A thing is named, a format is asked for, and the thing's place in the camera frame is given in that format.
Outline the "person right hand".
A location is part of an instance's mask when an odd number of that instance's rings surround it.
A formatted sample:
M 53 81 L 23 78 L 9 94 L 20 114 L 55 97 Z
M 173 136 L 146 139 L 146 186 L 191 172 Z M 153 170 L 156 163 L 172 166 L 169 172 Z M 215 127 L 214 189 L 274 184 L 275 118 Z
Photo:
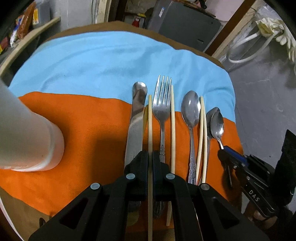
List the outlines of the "person right hand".
M 261 229 L 268 229 L 272 227 L 277 220 L 276 216 L 270 218 L 263 217 L 251 202 L 247 204 L 244 215 Z

